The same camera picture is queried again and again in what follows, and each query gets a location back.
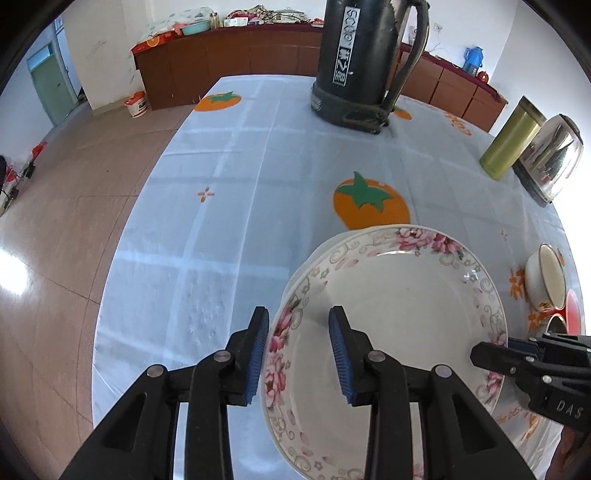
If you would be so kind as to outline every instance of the plastic bucket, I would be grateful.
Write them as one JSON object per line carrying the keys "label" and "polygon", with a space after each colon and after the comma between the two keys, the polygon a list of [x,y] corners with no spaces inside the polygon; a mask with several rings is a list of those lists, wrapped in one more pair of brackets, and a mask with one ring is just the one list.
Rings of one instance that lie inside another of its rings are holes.
{"label": "plastic bucket", "polygon": [[133,96],[129,97],[124,103],[127,106],[127,110],[129,110],[129,114],[133,118],[143,115],[146,112],[147,104],[145,92],[135,92]]}

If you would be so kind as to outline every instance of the window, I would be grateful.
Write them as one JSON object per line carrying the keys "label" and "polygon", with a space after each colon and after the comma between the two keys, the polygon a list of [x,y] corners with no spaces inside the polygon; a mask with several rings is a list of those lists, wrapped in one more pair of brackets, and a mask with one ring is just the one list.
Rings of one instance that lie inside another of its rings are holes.
{"label": "window", "polygon": [[53,21],[53,25],[56,28],[56,33],[59,33],[64,29],[64,21],[61,19],[61,15]]}
{"label": "window", "polygon": [[33,70],[39,64],[41,64],[45,59],[49,58],[53,53],[53,46],[48,43],[45,45],[41,50],[37,53],[33,54],[31,58],[27,60],[27,65],[29,70]]}

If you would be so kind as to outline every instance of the stacked plates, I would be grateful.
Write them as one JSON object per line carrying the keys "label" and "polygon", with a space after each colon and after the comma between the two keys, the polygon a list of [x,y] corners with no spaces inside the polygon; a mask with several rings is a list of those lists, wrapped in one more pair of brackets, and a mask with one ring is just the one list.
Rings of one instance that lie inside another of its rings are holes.
{"label": "stacked plates", "polygon": [[[415,225],[338,235],[318,247],[284,292],[265,349],[261,395],[277,449],[312,480],[363,477],[369,407],[341,393],[328,312],[342,305],[354,329],[404,365],[450,365],[492,411],[503,377],[474,367],[480,341],[506,345],[499,294],[460,242]],[[421,476],[418,409],[413,417],[415,473]]]}

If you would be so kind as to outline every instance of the metal screw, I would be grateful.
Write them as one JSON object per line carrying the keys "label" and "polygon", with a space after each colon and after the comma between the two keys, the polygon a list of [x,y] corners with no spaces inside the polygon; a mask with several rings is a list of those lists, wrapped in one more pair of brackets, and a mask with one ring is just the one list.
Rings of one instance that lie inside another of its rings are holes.
{"label": "metal screw", "polygon": [[216,362],[219,362],[221,364],[224,362],[227,362],[231,358],[232,358],[232,354],[230,352],[228,352],[227,350],[218,350],[217,352],[215,352],[213,354],[213,359]]}
{"label": "metal screw", "polygon": [[158,378],[164,373],[164,367],[162,365],[152,365],[148,367],[148,376],[150,378]]}
{"label": "metal screw", "polygon": [[368,358],[372,362],[380,363],[386,360],[386,354],[380,350],[371,350],[371,352],[368,353]]}
{"label": "metal screw", "polygon": [[452,376],[452,369],[447,365],[437,365],[435,367],[435,373],[441,378],[449,378]]}

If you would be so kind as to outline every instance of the cabinet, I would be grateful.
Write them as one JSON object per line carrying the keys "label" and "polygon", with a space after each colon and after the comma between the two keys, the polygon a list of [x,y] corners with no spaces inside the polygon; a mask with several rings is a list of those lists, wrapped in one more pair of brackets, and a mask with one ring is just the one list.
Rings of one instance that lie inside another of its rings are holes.
{"label": "cabinet", "polygon": [[[220,28],[181,37],[135,56],[152,108],[198,103],[221,78],[231,75],[316,76],[322,29],[310,25]],[[402,44],[388,78],[405,65]],[[489,131],[506,100],[451,63],[424,53],[402,94],[442,108]]]}

